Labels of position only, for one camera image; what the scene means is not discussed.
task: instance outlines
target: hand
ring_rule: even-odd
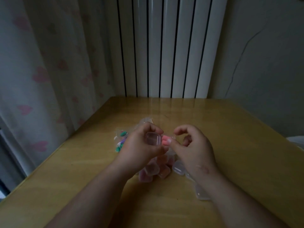
[[[219,172],[212,145],[197,127],[182,125],[175,128],[173,133],[176,135],[188,134],[184,137],[183,145],[174,139],[168,139],[168,143],[194,180],[197,181],[202,176]]]
[[[169,149],[167,146],[151,146],[146,144],[147,132],[164,133],[164,131],[156,125],[145,122],[128,136],[119,155],[114,161],[117,167],[126,174],[128,178],[143,169],[152,158],[165,154]]]

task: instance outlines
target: curtain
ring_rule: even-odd
[[[104,5],[0,0],[0,25],[1,135],[28,175],[114,95]]]

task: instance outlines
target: wooden table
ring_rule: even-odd
[[[151,116],[165,132],[185,123],[210,139],[222,171],[291,227],[304,227],[304,153],[227,100],[113,97],[0,204],[0,227],[43,227],[114,152],[114,131]],[[171,173],[128,181],[112,227],[224,227],[193,183]]]

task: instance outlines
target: scar on wrist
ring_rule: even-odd
[[[205,173],[205,174],[209,173],[209,169],[204,166],[196,165],[196,167],[199,168],[200,170],[202,170],[203,173]]]

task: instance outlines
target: finger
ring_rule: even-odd
[[[162,146],[162,145],[150,146],[150,150],[151,150],[151,153],[152,153],[151,158],[154,158],[156,156],[165,154],[169,150],[169,147],[168,146]]]
[[[177,155],[180,156],[184,146],[182,146],[177,140],[173,138],[168,138],[167,142],[170,147],[177,153]]]
[[[174,129],[173,133],[176,135],[182,135],[187,133],[191,135],[192,139],[198,138],[202,135],[204,136],[204,134],[196,126],[193,125],[178,126]]]
[[[156,132],[158,134],[163,134],[164,131],[159,128],[158,126],[154,125],[151,122],[145,122],[143,123],[138,129],[137,131],[139,131],[142,134],[145,134],[147,132]]]
[[[184,137],[183,146],[188,146],[191,142],[192,142],[191,135],[188,134],[186,137]]]

